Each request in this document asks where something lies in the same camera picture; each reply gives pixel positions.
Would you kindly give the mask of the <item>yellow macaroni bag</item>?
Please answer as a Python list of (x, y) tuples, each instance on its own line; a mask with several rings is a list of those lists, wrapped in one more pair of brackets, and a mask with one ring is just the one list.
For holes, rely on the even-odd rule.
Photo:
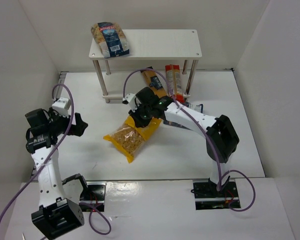
[(112, 143), (126, 157), (128, 163), (132, 163), (138, 150), (151, 138), (161, 122), (161, 119), (152, 118), (148, 126), (136, 127), (133, 118), (128, 116), (119, 128), (105, 135), (103, 139)]

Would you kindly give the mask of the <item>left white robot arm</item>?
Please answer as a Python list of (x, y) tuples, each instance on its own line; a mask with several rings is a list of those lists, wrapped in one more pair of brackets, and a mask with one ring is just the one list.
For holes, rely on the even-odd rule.
[(42, 108), (28, 112), (25, 117), (30, 127), (26, 132), (26, 150), (30, 153), (39, 183), (38, 211), (31, 214), (32, 223), (49, 240), (55, 240), (81, 226), (85, 220), (77, 198), (65, 192), (64, 185), (79, 180), (87, 187), (80, 174), (61, 179), (59, 169), (58, 136), (82, 136), (88, 124), (75, 113), (78, 125), (73, 125), (67, 110)]

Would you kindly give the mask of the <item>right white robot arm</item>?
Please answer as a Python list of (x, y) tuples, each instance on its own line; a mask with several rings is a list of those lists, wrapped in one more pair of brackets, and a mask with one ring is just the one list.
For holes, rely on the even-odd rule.
[(169, 96), (158, 97), (149, 87), (136, 94), (127, 94), (122, 98), (122, 103), (129, 105), (128, 114), (137, 128), (147, 127), (156, 118), (177, 123), (203, 136), (207, 154), (215, 162), (209, 180), (216, 184), (217, 191), (223, 189), (228, 182), (225, 176), (230, 172), (227, 162), (240, 142), (226, 115), (215, 117), (200, 113)]

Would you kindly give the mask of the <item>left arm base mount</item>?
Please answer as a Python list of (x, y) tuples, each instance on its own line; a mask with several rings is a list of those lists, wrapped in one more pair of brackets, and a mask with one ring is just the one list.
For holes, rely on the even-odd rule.
[(88, 181), (87, 189), (81, 192), (79, 202), (92, 205), (100, 212), (104, 212), (106, 186), (105, 181)]

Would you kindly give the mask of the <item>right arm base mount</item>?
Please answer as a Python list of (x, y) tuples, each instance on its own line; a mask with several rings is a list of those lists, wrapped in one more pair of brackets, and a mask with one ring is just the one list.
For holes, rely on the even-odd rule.
[(226, 186), (217, 191), (214, 184), (209, 180), (195, 180), (190, 192), (194, 195), (195, 209), (198, 210), (221, 210), (240, 209), (240, 199), (236, 182), (230, 180)]

